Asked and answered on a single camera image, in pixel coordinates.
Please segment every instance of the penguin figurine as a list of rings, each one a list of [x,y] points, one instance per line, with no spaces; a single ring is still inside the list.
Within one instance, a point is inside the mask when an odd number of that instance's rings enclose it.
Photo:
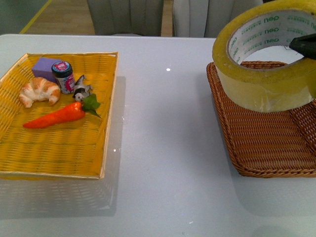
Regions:
[[[85,75],[82,75],[75,83],[74,86],[74,95],[73,98],[78,101],[82,102],[83,98],[88,97],[91,95],[91,91],[93,90],[92,85],[85,85],[83,80],[86,79]]]

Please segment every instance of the table surface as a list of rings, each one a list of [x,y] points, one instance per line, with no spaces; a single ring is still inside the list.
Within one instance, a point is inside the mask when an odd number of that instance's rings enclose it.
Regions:
[[[119,52],[105,178],[0,180],[0,237],[315,236],[314,178],[232,166],[206,77],[214,40],[0,36],[0,76],[25,53]]]

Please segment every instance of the purple sponge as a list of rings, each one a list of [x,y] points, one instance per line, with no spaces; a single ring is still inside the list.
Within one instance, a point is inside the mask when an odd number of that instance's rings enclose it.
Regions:
[[[45,78],[53,83],[58,84],[52,70],[51,66],[61,61],[60,59],[53,59],[53,58],[45,58],[41,57],[39,60],[35,63],[35,65],[32,67],[32,72],[36,78],[42,77]]]

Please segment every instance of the small jar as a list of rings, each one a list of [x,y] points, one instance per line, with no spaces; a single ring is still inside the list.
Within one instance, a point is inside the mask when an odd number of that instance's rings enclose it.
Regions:
[[[74,92],[75,78],[70,63],[59,61],[51,66],[51,70],[59,84],[61,92],[71,94]]]

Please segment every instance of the packing tape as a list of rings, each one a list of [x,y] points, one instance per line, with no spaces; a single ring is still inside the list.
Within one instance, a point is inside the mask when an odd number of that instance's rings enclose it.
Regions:
[[[270,46],[288,46],[316,33],[316,1],[275,0],[250,9],[220,32],[213,60],[224,92],[236,104],[258,112],[294,109],[316,97],[316,60],[302,58],[276,69],[249,69],[241,62]]]

